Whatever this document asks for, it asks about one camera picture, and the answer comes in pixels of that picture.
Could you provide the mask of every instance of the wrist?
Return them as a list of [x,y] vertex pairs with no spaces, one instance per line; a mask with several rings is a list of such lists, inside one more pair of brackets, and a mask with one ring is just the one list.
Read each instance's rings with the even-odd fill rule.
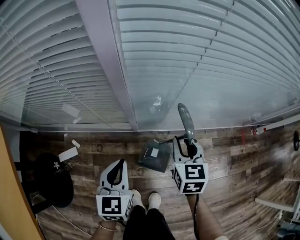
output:
[[190,200],[196,199],[196,194],[186,194],[186,197],[187,197],[187,200],[190,201]]
[[114,230],[116,228],[117,222],[114,221],[102,221],[100,222],[100,224],[105,227],[108,228],[110,230]]

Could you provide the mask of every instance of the white horizontal slat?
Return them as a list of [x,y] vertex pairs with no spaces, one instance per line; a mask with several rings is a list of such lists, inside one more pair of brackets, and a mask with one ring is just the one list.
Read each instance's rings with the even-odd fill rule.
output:
[[295,2],[293,2],[292,0],[287,0],[287,2],[288,2],[288,5],[289,5],[289,9],[291,10],[291,12],[294,14],[295,18],[300,23],[300,17],[298,16],[299,6]]
[[[41,17],[41,16],[43,16],[43,15],[45,15],[45,14],[47,14],[48,12],[50,12],[50,11],[52,11],[52,10],[54,10],[54,9],[56,9],[57,7],[60,7],[61,5],[63,5],[63,4],[65,4],[65,3],[68,3],[68,2],[70,2],[71,0],[52,0],[52,1],[42,1],[40,4],[38,4],[36,7],[34,7],[34,8],[32,8],[29,12],[27,12],[25,15],[23,15],[20,19],[18,19],[18,22],[17,23],[15,23],[14,25],[12,25],[11,27],[10,27],[10,24],[9,23],[7,23],[6,21],[4,22],[4,24],[7,26],[6,28],[7,28],[7,30],[10,32],[10,34],[11,35],[13,35],[15,38],[18,38],[18,33],[20,32],[20,31],[22,31],[22,30],[26,30],[26,27],[29,25],[29,24],[31,24],[32,22],[34,22],[36,19],[38,19],[39,17]],[[71,9],[71,12],[69,13],[70,15],[73,15],[73,14],[75,14],[75,11],[72,11],[72,8],[71,7],[69,7],[70,9]],[[62,19],[62,17],[60,17],[60,15],[57,15],[57,17],[58,18],[56,18],[56,20],[55,20],[55,15],[53,16],[54,14],[52,13],[52,14],[50,14],[50,18],[51,18],[51,20],[52,21],[50,21],[50,22],[47,22],[47,21],[45,21],[45,23],[44,23],[44,21],[42,20],[41,21],[41,24],[50,24],[51,22],[53,22],[53,21],[58,21],[58,20],[61,20]],[[25,38],[26,37],[26,35],[28,35],[30,33],[30,30],[29,30],[29,32],[25,32],[24,34],[24,36],[22,37],[22,35],[21,36],[19,36],[20,37],[20,41],[22,41],[23,40],[23,38]],[[7,35],[3,35],[1,38],[0,38],[0,49],[2,49],[8,42],[9,42],[9,40],[10,40],[10,37],[9,36],[7,36]]]
[[127,122],[75,1],[7,1],[0,18],[7,30],[0,29],[0,111],[37,124],[72,123],[61,110],[66,102],[81,110],[81,122]]
[[[214,47],[216,47],[216,49],[221,50],[221,49],[225,48],[225,45],[218,44],[218,46],[217,46],[217,44],[214,44]],[[280,81],[282,80],[282,76],[278,75],[276,72],[271,71],[270,69],[266,68],[262,64],[259,64],[259,62],[250,61],[249,58],[247,58],[246,52],[243,55],[240,55],[238,51],[235,51],[237,53],[237,55],[233,55],[233,54],[230,54],[231,53],[230,50],[231,50],[231,48],[228,49],[228,52],[222,52],[222,51],[218,51],[218,50],[211,48],[207,51],[206,56],[213,57],[215,59],[226,60],[228,63],[233,62],[233,63],[241,64],[244,66],[248,66],[249,68],[256,69],[257,71],[265,73],[265,74],[269,75],[270,77],[276,78]]]
[[[12,2],[14,6],[10,9],[10,11],[3,11],[3,23],[5,23],[7,28],[13,26],[20,18],[22,18],[27,12],[29,12],[32,8],[40,4],[43,0],[32,0],[32,1],[17,1],[16,3]],[[0,33],[0,39],[4,36],[5,32],[2,31]]]
[[147,7],[160,7],[160,8],[175,8],[183,9],[190,12],[201,12],[206,15],[217,16],[219,18],[226,17],[226,11],[223,8],[217,7],[215,5],[200,2],[197,0],[181,1],[181,0],[116,0],[116,4],[120,8],[130,8],[134,5],[136,6],[147,6]]
[[239,76],[239,75],[233,75],[230,73],[224,73],[224,72],[217,72],[217,71],[210,71],[210,70],[196,70],[195,74],[191,76],[190,79],[202,79],[202,77],[215,77],[215,78],[220,78],[223,79],[224,81],[227,81],[227,79],[234,80],[239,83],[249,83],[252,84],[253,86],[260,86],[260,87],[267,87],[268,84],[259,82],[259,81],[253,81],[253,79],[249,79],[247,77]]
[[[29,55],[34,55],[42,50],[51,47],[53,45],[63,43],[72,39],[82,38],[86,36],[85,29],[76,28],[82,24],[82,21],[78,15],[64,19],[61,22],[54,23],[45,29],[33,34],[20,44]],[[15,46],[9,54],[1,58],[0,68],[3,67],[11,60],[17,59],[22,55],[19,47]]]
[[146,72],[162,72],[162,73],[183,73],[191,74],[193,72],[192,68],[185,67],[128,67],[128,73],[146,73]]
[[[106,78],[100,78],[99,76],[94,76],[94,77],[88,77],[88,78],[73,78],[73,79],[69,79],[69,80],[62,80],[60,81],[60,84],[63,84],[65,86],[68,85],[72,85],[72,84],[77,84],[77,83],[91,83],[91,82],[97,82],[98,84],[101,84],[103,86],[107,85],[108,83],[106,82]],[[27,92],[31,92],[31,91],[35,91],[35,90],[39,90],[39,89],[43,89],[43,88],[48,88],[48,87],[54,87],[57,86],[56,82],[50,82],[50,83],[45,83],[45,84],[41,84],[39,86],[36,87],[31,87],[31,85],[29,85],[29,88],[27,90]]]
[[179,23],[196,24],[204,26],[208,29],[219,29],[220,20],[216,20],[207,16],[196,13],[188,13],[186,11],[157,8],[157,7],[133,7],[118,9],[118,18],[120,21],[126,19],[160,19],[166,21],[175,21]]
[[54,64],[54,63],[58,63],[58,64],[65,63],[67,60],[71,61],[72,59],[78,59],[78,58],[80,58],[80,60],[83,60],[84,58],[95,60],[94,55],[95,55],[95,52],[92,47],[85,47],[83,49],[76,49],[76,50],[72,50],[70,52],[57,54],[53,57],[43,59],[43,60],[39,61],[39,64],[42,65],[43,67],[46,67],[46,66]]
[[246,6],[250,6],[251,8],[255,9],[257,12],[261,13],[262,16],[267,18],[273,24],[272,27],[274,29],[278,29],[281,32],[282,37],[286,36],[286,39],[288,41],[291,41],[293,47],[296,47],[297,51],[299,53],[299,47],[300,47],[299,44],[296,42],[294,37],[288,31],[288,29],[282,25],[282,23],[279,21],[279,19],[270,12],[270,9],[267,9],[262,4],[260,4],[258,1],[241,0],[241,2],[243,4],[245,4]]
[[179,73],[127,73],[127,77],[152,77],[152,78],[174,78],[174,79],[182,79],[186,80],[189,77],[189,74],[179,74]]
[[167,32],[123,32],[121,33],[121,38],[123,43],[157,41],[202,47],[206,47],[210,44],[209,39]]
[[299,31],[295,28],[294,24],[292,24],[284,12],[281,11],[273,1],[265,1],[263,5],[267,7],[270,12],[273,12],[275,17],[277,17],[277,19],[279,19],[288,29],[290,29],[292,35],[294,35],[296,39],[300,38]]
[[[93,102],[97,102],[98,105],[105,105],[105,102],[109,103],[108,106],[114,107],[114,106],[118,106],[115,104],[115,101],[113,98],[109,98],[109,96],[107,97],[102,97],[102,98],[98,98],[98,97],[94,97],[94,98],[84,98],[82,97],[83,101],[87,101],[87,103],[89,104],[93,104]],[[43,109],[44,107],[51,107],[51,106],[56,106],[56,105],[61,105],[63,103],[67,103],[67,104],[73,104],[74,102],[74,98],[71,97],[64,97],[62,99],[54,99],[54,98],[49,98],[49,99],[45,99],[42,102],[27,102],[26,104],[24,104],[25,106],[29,106],[32,109]]]
[[124,58],[127,59],[166,59],[166,60],[182,60],[182,61],[191,61],[198,62],[201,56],[187,54],[187,53],[177,53],[177,52],[124,52]]
[[95,55],[95,52],[93,50],[92,47],[85,47],[82,49],[76,49],[70,52],[66,52],[63,54],[57,54],[53,57],[48,57],[44,60],[41,61],[34,61],[32,58],[32,61],[28,61],[28,60],[24,60],[22,63],[23,64],[18,64],[17,67],[14,67],[13,69],[11,69],[10,71],[7,71],[6,74],[3,74],[2,76],[0,76],[2,79],[7,79],[8,77],[10,77],[11,75],[14,75],[14,77],[18,77],[20,74],[24,73],[24,69],[31,67],[32,65],[34,65],[34,62],[38,62],[41,66],[45,67],[49,64],[53,64],[56,62],[60,62],[60,61],[64,61],[64,60],[69,60],[69,59],[73,59],[73,58],[79,58],[79,57],[84,57],[84,56],[91,56],[91,55]]
[[[256,55],[262,56],[264,59],[266,59],[268,62],[272,63],[277,68],[281,69],[282,71],[284,71],[287,74],[289,73],[291,78],[294,78],[294,79],[297,78],[296,75],[293,72],[291,72],[291,69],[289,68],[290,67],[289,62],[286,61],[282,57],[282,55],[278,54],[277,51],[275,51],[273,48],[268,46],[263,41],[256,38],[253,34],[246,33],[245,31],[241,31],[240,29],[238,29],[234,26],[231,26],[229,24],[225,24],[224,27],[222,28],[222,31],[236,37],[235,39],[230,37],[234,41],[234,44],[236,46],[243,45],[245,50],[251,51],[252,53],[254,53]],[[224,42],[224,40],[221,40],[222,38],[226,38],[226,40],[228,39],[227,36],[225,36],[225,35],[223,35],[223,33],[221,33],[221,36],[219,36],[218,39],[220,39],[220,41]]]
[[[236,75],[230,74],[222,74],[222,73],[214,73],[210,75],[209,71],[202,71],[200,75],[192,75],[190,78],[191,81],[199,81],[199,86],[210,86],[211,88],[220,89],[220,86],[232,88],[235,86],[235,90],[238,90],[241,94],[249,94],[255,95],[257,93],[261,94],[261,92],[268,91],[269,89],[266,88],[266,84],[261,82],[249,81],[249,79],[244,77],[238,77]],[[245,88],[255,88],[260,86],[255,91],[244,91]]]
[[197,63],[180,61],[180,60],[159,60],[159,59],[138,59],[138,60],[126,60],[127,67],[137,66],[163,66],[163,67],[179,67],[179,68],[195,68]]
[[201,63],[198,66],[197,70],[195,71],[195,74],[201,74],[203,71],[219,72],[219,73],[225,73],[225,74],[240,76],[240,77],[243,77],[243,78],[247,78],[249,81],[256,81],[258,83],[264,83],[266,85],[273,85],[274,84],[271,81],[266,81],[265,79],[261,79],[260,77],[258,77],[256,75],[248,74],[248,73],[243,72],[241,70],[235,70],[235,69],[228,68],[228,67],[221,67],[221,66],[212,65],[212,64],[205,64],[205,63]]
[[291,88],[291,89],[293,89],[293,87],[295,87],[294,85],[291,86],[289,84],[285,84],[284,82],[282,82],[282,81],[280,81],[276,78],[273,78],[273,77],[270,77],[267,74],[261,73],[260,71],[257,71],[256,69],[249,68],[249,67],[243,66],[241,64],[234,64],[234,63],[228,62],[226,60],[218,60],[218,59],[215,59],[215,58],[210,58],[208,56],[205,56],[203,58],[203,61],[201,62],[200,67],[203,67],[203,64],[206,64],[206,65],[209,64],[210,66],[212,66],[212,70],[215,66],[224,67],[224,68],[227,68],[227,69],[235,69],[235,70],[247,73],[249,75],[253,75],[253,77],[255,77],[255,78],[259,77],[261,82],[268,82],[269,84],[274,83],[276,85],[288,87],[288,88]]
[[123,43],[123,51],[164,51],[176,53],[190,53],[201,55],[204,48],[185,44],[171,43]]
[[[109,94],[107,93],[109,90],[109,87],[97,87],[97,86],[82,86],[80,88],[76,88],[76,87],[69,87],[68,88],[69,91],[71,92],[79,92],[79,91],[84,91],[84,90],[97,90],[97,92],[99,93],[103,93],[107,96],[109,96]],[[29,101],[38,101],[39,99],[44,99],[47,98],[47,96],[56,96],[56,95],[60,95],[62,93],[66,93],[66,90],[63,89],[59,89],[59,90],[53,90],[53,91],[46,91],[46,90],[40,90],[38,93],[35,94],[26,94],[26,99],[25,102],[29,102]]]
[[270,23],[265,20],[265,14],[269,14],[266,9],[262,8],[262,11],[264,12],[261,12],[261,14],[257,14],[257,12],[252,11],[239,2],[234,5],[234,9],[235,11],[242,13],[243,16],[245,16],[247,19],[251,19],[253,23],[258,24],[262,29],[264,29],[260,31],[260,34],[269,34],[274,39],[276,39],[276,44],[281,45],[281,47],[278,48],[279,51],[282,51],[285,48],[295,59],[297,59],[297,53],[295,52],[293,46],[289,44],[285,36],[281,35],[277,29],[271,27]]
[[253,34],[251,35],[254,35],[255,37],[249,37],[248,33],[242,34],[240,36],[242,36],[244,40],[247,40],[254,44],[256,47],[260,47],[264,51],[267,51],[275,59],[279,59],[280,62],[289,69],[289,71],[293,71],[293,69],[290,69],[290,64],[292,64],[296,68],[299,68],[299,63],[295,60],[295,58],[282,45],[278,43],[277,39],[272,38],[266,33],[265,30],[260,29],[259,27],[235,14],[230,14],[228,21],[238,23],[239,26],[247,29],[247,31],[253,32]]
[[296,30],[300,31],[300,20],[294,15],[293,11],[291,11],[292,6],[287,2],[283,0],[274,0],[274,3],[280,7],[281,11],[285,14],[285,16],[288,18],[289,23],[293,24],[296,28]]
[[161,22],[161,21],[125,21],[120,22],[121,31],[165,31],[180,32],[183,34],[191,34],[194,36],[202,36],[213,38],[216,31],[203,27],[177,23],[177,22]]
[[[90,69],[97,69],[98,68],[98,59],[96,56],[92,57],[83,57],[82,59],[75,59],[75,60],[67,60],[60,64],[52,64],[47,67],[47,71],[51,71],[51,76],[71,73],[70,71],[84,71]],[[36,81],[45,78],[45,73],[37,67],[35,67],[36,71],[32,71],[31,69],[23,70],[20,73],[12,75],[11,77],[7,78],[3,82],[0,83],[0,89],[5,90],[7,87],[11,87],[14,85],[14,80],[18,81]]]
[[178,84],[183,83],[183,78],[173,78],[173,77],[143,77],[143,76],[133,76],[130,78],[129,86],[132,85],[138,86],[138,85],[144,85],[144,84],[151,84],[151,85],[168,85],[168,84]]
[[42,89],[47,86],[58,86],[58,84],[64,84],[64,83],[77,83],[77,82],[84,82],[91,77],[95,77],[97,81],[107,81],[105,75],[100,71],[100,72],[83,72],[83,73],[75,73],[75,74],[67,74],[63,75],[60,77],[56,77],[55,81],[59,81],[59,83],[54,82],[52,78],[45,78],[39,81],[36,81],[34,83],[29,83],[29,84],[18,84],[17,86],[13,86],[8,88],[7,90],[1,90],[0,89],[0,95],[10,95],[14,94],[14,96],[19,96],[24,94],[25,92],[30,92],[31,90],[36,90],[36,89]]
[[[250,60],[252,62],[256,62],[274,72],[282,76],[284,79],[287,79],[291,83],[294,82],[294,79],[292,79],[289,75],[287,75],[285,72],[283,72],[281,69],[277,68],[272,62],[274,60],[271,58],[269,55],[266,53],[263,53],[261,50],[256,49],[254,46],[243,44],[240,40],[231,37],[229,35],[224,35],[221,32],[218,34],[219,38],[218,40],[221,41],[222,43],[228,43],[231,42],[234,46],[230,45],[224,45],[220,44],[219,42],[213,42],[212,43],[212,48],[213,49],[218,49],[220,51],[225,51],[225,52],[230,52],[234,55],[242,56],[243,58]],[[268,58],[270,61],[267,61],[263,59],[263,57]]]
[[0,5],[0,15],[2,21],[6,20],[9,15],[25,0],[6,0]]

